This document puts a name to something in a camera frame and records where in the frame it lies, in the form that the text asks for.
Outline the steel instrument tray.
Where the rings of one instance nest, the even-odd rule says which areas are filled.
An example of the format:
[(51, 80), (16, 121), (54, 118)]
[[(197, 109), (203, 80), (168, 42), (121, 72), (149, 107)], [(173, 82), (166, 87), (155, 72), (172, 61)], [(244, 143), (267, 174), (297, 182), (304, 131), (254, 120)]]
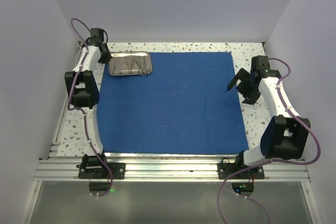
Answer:
[(151, 67), (151, 73), (153, 71), (151, 55), (145, 51), (138, 51), (138, 52), (116, 52), (111, 54), (111, 60), (108, 63), (108, 73), (112, 76), (135, 76), (140, 75), (139, 71), (129, 71), (127, 59), (128, 56), (135, 55), (135, 56), (149, 56), (150, 62), (147, 64)]

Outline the blue surgical cloth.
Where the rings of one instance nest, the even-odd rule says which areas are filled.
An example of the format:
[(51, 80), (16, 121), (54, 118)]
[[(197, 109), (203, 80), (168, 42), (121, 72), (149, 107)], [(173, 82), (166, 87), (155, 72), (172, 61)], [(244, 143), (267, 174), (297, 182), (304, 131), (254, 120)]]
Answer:
[(146, 76), (103, 73), (97, 121), (109, 153), (237, 154), (248, 149), (227, 52), (151, 53)]

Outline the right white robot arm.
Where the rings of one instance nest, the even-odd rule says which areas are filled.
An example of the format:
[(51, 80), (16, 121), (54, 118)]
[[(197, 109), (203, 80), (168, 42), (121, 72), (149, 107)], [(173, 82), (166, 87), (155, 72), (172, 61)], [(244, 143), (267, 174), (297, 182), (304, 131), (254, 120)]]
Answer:
[(254, 105), (263, 97), (270, 114), (259, 145), (240, 152), (235, 158), (234, 172), (240, 178), (250, 175), (253, 165), (265, 161), (291, 164), (303, 155), (310, 121), (292, 108), (282, 80), (280, 72), (271, 69), (267, 56), (255, 56), (250, 71), (241, 68), (227, 86), (228, 90), (235, 87), (245, 104)]

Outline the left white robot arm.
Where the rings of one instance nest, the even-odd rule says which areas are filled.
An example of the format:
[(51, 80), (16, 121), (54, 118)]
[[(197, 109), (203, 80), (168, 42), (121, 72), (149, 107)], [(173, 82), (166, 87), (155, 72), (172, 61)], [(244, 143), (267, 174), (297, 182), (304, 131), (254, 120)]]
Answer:
[(97, 63), (109, 59), (106, 38), (107, 34), (102, 28), (90, 29), (90, 36), (80, 50), (78, 63), (64, 75), (68, 93), (67, 109), (82, 113), (86, 144), (80, 169), (90, 169), (97, 178), (104, 178), (109, 172), (98, 132), (97, 106), (100, 96), (93, 73)]

